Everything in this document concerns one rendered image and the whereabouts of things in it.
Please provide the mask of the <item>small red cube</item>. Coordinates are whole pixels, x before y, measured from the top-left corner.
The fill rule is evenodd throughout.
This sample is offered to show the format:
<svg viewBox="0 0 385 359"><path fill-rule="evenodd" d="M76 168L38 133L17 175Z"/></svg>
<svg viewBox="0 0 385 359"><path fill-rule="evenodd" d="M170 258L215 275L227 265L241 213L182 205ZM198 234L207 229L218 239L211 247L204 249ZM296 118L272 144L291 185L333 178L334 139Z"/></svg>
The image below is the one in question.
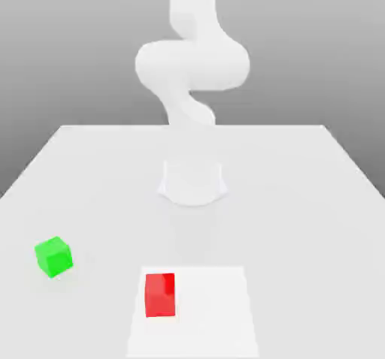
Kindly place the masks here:
<svg viewBox="0 0 385 359"><path fill-rule="evenodd" d="M175 280L173 273L147 273L144 305L147 318L175 316Z"/></svg>

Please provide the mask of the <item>small green cube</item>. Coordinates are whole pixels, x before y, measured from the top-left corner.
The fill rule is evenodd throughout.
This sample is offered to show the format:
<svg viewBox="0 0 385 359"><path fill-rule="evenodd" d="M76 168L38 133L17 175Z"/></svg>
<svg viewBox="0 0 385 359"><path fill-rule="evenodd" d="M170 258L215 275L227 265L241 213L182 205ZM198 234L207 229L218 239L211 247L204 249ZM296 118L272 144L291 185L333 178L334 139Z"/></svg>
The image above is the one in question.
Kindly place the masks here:
<svg viewBox="0 0 385 359"><path fill-rule="evenodd" d="M71 249L60 237L52 237L34 247L38 266L53 278L73 267Z"/></svg>

